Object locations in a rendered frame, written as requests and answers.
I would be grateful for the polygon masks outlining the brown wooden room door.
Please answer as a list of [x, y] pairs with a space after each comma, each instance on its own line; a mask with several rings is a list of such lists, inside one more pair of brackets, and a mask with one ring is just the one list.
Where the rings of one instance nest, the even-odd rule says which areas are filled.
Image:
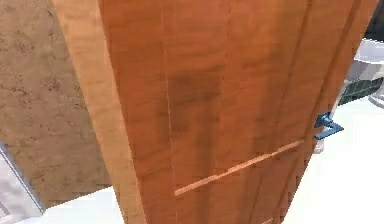
[[282, 224], [380, 0], [52, 0], [124, 224]]

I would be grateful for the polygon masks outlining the white door frame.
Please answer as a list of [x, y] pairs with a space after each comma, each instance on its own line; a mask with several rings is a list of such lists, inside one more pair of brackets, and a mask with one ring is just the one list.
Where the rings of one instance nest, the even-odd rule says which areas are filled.
[[0, 141], [0, 224], [39, 217], [45, 208]]

